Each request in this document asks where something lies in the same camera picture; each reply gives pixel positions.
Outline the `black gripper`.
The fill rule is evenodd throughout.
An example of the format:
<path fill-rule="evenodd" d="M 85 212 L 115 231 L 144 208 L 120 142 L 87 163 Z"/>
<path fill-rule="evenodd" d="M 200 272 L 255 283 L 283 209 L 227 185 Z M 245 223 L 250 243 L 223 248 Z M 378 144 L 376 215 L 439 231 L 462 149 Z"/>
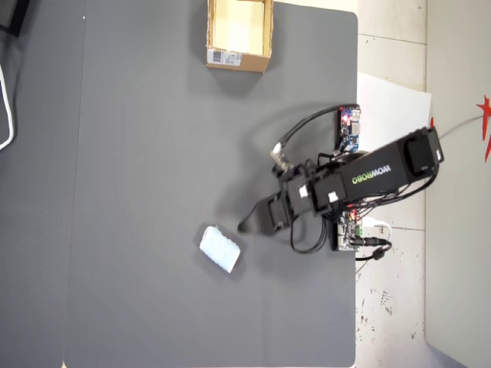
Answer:
<path fill-rule="evenodd" d="M 239 233 L 274 235 L 290 228 L 300 215 L 313 211 L 312 174 L 307 166 L 297 165 L 289 171 L 275 166 L 272 171 L 279 191 L 254 205 L 238 224 Z"/>

